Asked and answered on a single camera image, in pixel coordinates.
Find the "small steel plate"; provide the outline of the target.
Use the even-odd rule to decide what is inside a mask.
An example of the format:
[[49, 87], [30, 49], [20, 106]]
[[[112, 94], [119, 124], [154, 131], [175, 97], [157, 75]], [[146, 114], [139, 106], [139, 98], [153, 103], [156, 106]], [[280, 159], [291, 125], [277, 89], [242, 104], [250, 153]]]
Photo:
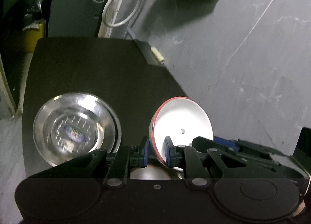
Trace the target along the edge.
[[81, 92], [48, 100], [33, 123], [34, 144], [41, 157], [56, 166], [97, 149], [111, 153], [115, 124], [108, 106]]

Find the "small steel bowl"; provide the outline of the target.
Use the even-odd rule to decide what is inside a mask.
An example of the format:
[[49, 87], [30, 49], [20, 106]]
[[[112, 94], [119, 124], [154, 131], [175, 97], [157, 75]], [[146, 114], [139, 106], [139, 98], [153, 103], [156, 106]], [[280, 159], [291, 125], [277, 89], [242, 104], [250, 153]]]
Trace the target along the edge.
[[183, 175], [164, 166], [154, 166], [149, 164], [145, 168], [133, 168], [130, 179], [136, 180], [179, 180]]

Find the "cream rolled cloth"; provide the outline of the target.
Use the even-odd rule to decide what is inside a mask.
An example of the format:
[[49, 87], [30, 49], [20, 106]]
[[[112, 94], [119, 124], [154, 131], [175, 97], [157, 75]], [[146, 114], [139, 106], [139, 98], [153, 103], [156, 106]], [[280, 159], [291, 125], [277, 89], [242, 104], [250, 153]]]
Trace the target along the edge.
[[160, 51], [156, 47], [154, 47], [154, 46], [152, 46], [150, 50], [151, 50], [152, 54], [154, 55], [154, 57], [156, 58], [157, 62], [160, 65], [163, 65], [164, 62], [165, 62], [165, 58], [160, 53]]

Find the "steel cleaver knife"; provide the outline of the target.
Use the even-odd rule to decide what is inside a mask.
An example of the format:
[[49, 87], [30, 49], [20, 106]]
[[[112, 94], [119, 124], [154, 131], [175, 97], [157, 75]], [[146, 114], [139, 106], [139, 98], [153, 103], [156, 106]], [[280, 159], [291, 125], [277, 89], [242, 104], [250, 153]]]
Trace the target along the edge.
[[127, 35], [134, 41], [134, 43], [136, 44], [136, 46], [138, 47], [138, 49], [140, 50], [140, 52], [142, 53], [142, 55], [144, 56], [146, 62], [150, 65], [153, 66], [161, 66], [164, 67], [163, 65], [160, 65], [156, 58], [154, 57], [154, 55], [151, 52], [151, 45], [147, 42], [147, 41], [142, 41], [139, 40], [135, 34], [132, 32], [131, 29], [127, 29]]

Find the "yellow bin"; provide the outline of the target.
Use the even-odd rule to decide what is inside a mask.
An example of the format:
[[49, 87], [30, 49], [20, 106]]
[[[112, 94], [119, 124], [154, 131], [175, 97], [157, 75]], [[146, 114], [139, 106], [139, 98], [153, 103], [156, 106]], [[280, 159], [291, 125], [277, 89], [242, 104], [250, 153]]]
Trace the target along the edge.
[[45, 20], [37, 20], [23, 28], [23, 49], [26, 53], [33, 53], [39, 39], [45, 37]]

